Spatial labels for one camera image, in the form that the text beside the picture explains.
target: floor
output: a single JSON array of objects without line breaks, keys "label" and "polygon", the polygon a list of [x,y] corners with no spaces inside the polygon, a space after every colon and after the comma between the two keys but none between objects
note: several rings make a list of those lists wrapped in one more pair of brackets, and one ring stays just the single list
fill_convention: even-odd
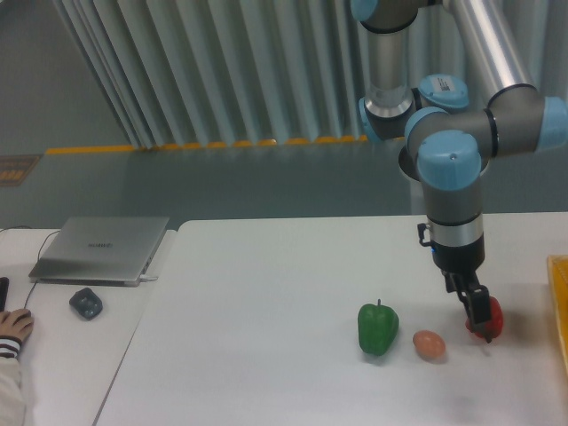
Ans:
[{"label": "floor", "polygon": [[[59,228],[71,216],[187,220],[423,213],[400,143],[46,154],[0,188],[0,227]],[[491,162],[485,213],[568,211],[568,148]]]}]

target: gray wall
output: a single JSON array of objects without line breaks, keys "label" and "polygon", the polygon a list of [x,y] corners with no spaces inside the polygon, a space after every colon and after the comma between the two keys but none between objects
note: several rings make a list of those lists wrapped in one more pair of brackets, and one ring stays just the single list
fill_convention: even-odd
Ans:
[{"label": "gray wall", "polygon": [[0,154],[128,141],[50,0],[0,4]]}]

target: sleeve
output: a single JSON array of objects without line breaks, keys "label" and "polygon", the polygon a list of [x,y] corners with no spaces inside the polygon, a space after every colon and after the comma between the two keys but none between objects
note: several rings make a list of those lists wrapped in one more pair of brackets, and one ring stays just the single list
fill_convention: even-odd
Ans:
[{"label": "sleeve", "polygon": [[20,363],[15,358],[20,345],[0,338],[0,348],[0,426],[21,426],[26,404],[20,389]]}]

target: silver laptop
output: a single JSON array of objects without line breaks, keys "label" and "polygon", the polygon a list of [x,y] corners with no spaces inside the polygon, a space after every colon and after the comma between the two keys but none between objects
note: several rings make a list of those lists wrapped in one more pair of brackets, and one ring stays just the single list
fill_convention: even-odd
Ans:
[{"label": "silver laptop", "polygon": [[35,264],[33,280],[137,286],[167,217],[71,217]]}]

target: brown egg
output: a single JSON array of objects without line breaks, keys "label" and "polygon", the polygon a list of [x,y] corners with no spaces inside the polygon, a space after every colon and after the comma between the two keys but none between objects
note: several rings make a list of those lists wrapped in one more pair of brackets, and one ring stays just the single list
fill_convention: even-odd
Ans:
[{"label": "brown egg", "polygon": [[421,330],[414,334],[412,343],[419,355],[424,358],[439,358],[446,352],[444,339],[429,330]]}]

